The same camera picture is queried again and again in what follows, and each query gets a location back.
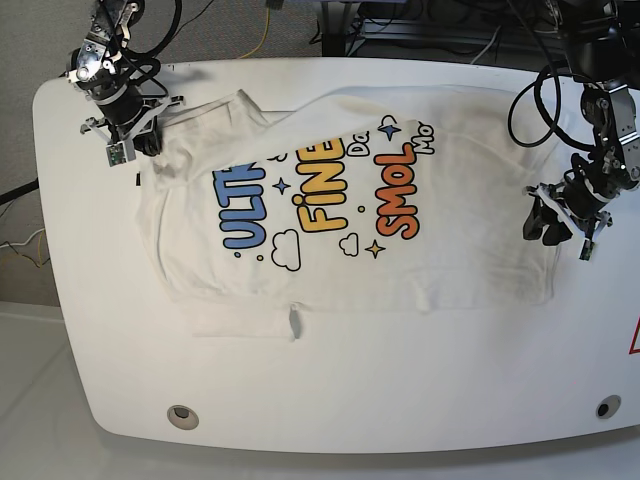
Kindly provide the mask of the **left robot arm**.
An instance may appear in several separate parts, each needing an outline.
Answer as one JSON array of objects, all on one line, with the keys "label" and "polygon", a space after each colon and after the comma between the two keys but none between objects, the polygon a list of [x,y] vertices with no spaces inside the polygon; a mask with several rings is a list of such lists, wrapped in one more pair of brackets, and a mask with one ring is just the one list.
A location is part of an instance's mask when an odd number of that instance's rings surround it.
[{"label": "left robot arm", "polygon": [[[639,87],[639,4],[636,1],[550,1],[547,4],[564,51],[548,59],[528,85],[548,128],[573,148],[571,166],[554,184],[528,186],[533,205],[522,236],[557,246],[579,235],[582,258],[588,258],[597,235],[613,221],[606,206],[623,191],[639,186],[639,132],[631,92]],[[591,125],[594,141],[573,139],[548,112],[543,83],[566,76],[583,87],[580,112]]]}]

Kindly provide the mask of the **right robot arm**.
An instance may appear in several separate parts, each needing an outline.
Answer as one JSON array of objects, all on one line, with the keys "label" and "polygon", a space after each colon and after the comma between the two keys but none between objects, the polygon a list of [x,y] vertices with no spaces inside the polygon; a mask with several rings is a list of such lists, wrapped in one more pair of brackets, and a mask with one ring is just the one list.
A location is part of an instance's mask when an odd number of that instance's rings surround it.
[{"label": "right robot arm", "polygon": [[161,153],[159,117],[184,102],[172,96],[156,79],[161,53],[178,31],[183,3],[174,3],[168,32],[146,52],[129,48],[131,27],[142,17],[143,1],[97,1],[82,46],[70,54],[65,77],[100,110],[80,133],[94,132],[106,142],[110,166],[128,163],[138,152],[153,157]]}]

